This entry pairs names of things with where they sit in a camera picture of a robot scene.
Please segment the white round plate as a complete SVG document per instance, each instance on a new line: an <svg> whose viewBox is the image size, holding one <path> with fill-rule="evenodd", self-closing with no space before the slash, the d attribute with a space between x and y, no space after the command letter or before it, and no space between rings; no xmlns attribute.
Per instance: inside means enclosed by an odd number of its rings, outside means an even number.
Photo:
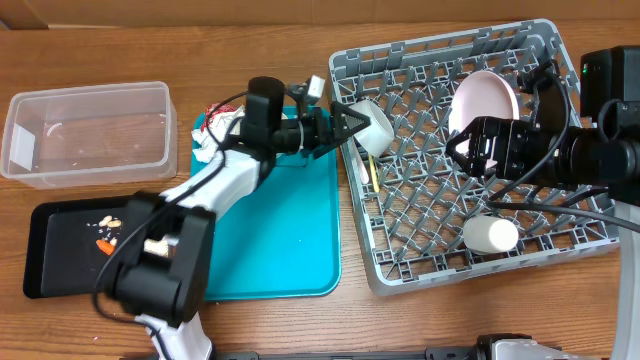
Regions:
<svg viewBox="0 0 640 360"><path fill-rule="evenodd" d="M499 118L501 133L487 137L484 145L488 156L484 165L476 164L473 171L482 175L486 169L505 163L511 123L520 118L516 95L512 87L491 71L477 71L466 77L455 91L450 105L448 130L451 138L462 134L478 117Z"/></svg>

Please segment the red snack wrapper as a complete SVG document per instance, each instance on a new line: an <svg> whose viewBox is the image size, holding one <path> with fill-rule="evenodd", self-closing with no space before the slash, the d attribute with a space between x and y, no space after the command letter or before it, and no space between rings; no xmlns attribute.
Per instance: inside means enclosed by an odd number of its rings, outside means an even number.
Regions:
<svg viewBox="0 0 640 360"><path fill-rule="evenodd" d="M236 107L229 104L214 103L205 111L205 122L208 123L213 117L220 113L235 112Z"/></svg>

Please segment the yellow plastic utensil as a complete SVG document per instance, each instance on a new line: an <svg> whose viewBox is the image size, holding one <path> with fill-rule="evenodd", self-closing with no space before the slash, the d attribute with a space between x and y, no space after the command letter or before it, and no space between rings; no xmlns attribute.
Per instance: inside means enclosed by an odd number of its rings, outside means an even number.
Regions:
<svg viewBox="0 0 640 360"><path fill-rule="evenodd" d="M368 161L369 161L369 168L371 173L371 183L372 183L374 192L379 193L380 187L379 187L379 180L377 175L377 168L376 168L374 158L371 154L368 154Z"/></svg>

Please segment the orange carrot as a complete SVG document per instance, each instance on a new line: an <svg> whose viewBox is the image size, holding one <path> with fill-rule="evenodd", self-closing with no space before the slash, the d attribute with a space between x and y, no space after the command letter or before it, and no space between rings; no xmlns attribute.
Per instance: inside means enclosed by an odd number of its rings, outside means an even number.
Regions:
<svg viewBox="0 0 640 360"><path fill-rule="evenodd" d="M105 253L108 256L112 255L113 252L115 251L115 246L106 240L99 239L96 241L96 245L103 253Z"/></svg>

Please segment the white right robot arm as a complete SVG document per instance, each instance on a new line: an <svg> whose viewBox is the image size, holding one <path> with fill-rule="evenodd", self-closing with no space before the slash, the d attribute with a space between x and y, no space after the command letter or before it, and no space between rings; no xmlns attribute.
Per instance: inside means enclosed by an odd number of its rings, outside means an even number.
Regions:
<svg viewBox="0 0 640 360"><path fill-rule="evenodd" d="M571 123L572 108L556 61L518 75L535 103L528 121L477 115L451 138L447 154L469 176L488 161L509 186L494 194L494 209L532 210L599 220L619 229L620 288L614 359L639 356L639 49L617 46L582 56L580 114L593 127ZM588 191L553 206L508 203L522 183Z"/></svg>

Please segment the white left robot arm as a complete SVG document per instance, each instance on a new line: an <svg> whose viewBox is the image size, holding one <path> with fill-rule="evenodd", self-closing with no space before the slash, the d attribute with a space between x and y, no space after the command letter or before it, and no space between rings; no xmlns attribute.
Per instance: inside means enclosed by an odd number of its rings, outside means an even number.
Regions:
<svg viewBox="0 0 640 360"><path fill-rule="evenodd" d="M231 120L209 164L160 194L138 192L126 205L126 237L97 275L91 300L116 300L124 322L141 325L160 359L213 359L198 310L208 284L216 222L270 175L278 155L319 158L368 127L369 116L337 101L316 103L323 79L285 85L252 78L244 112Z"/></svg>

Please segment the white plastic fork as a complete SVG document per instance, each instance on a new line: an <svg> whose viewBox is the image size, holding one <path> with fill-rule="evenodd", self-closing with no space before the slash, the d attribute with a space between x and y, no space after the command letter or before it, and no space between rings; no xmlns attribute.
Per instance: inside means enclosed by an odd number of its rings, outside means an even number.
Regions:
<svg viewBox="0 0 640 360"><path fill-rule="evenodd" d="M364 150L361 146L355 145L355 153L354 153L356 163L358 166L360 181L363 185L370 183L370 175L368 166L365 164L365 161L368 159L368 152Z"/></svg>

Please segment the white plastic cup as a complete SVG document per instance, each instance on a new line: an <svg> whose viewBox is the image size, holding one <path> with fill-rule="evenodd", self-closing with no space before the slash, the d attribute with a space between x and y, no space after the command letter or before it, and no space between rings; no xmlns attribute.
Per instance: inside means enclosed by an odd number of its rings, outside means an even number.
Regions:
<svg viewBox="0 0 640 360"><path fill-rule="evenodd" d="M462 236L465 246L480 254L507 252L519 240L518 229L511 221L484 215L474 216L466 221Z"/></svg>

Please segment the grey bowl with peanuts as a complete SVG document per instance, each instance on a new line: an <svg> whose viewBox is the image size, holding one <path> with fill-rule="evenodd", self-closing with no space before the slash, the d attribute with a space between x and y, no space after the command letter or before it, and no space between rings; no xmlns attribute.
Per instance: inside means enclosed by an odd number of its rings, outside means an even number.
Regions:
<svg viewBox="0 0 640 360"><path fill-rule="evenodd" d="M370 124L354 137L374 158L379 158L394 140L394 130L383 110L371 100L362 100L350 106L351 110L369 117Z"/></svg>

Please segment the white napkin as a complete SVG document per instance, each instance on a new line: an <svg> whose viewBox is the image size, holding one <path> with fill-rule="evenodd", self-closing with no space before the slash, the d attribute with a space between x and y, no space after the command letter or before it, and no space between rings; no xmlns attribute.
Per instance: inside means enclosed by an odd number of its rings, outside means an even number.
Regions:
<svg viewBox="0 0 640 360"><path fill-rule="evenodd" d="M192 150L195 159L201 163L209 163L216 155L218 143L225 139L232 122L244 115L244 108L235 111L215 114L208 125L199 125L191 131L196 147Z"/></svg>

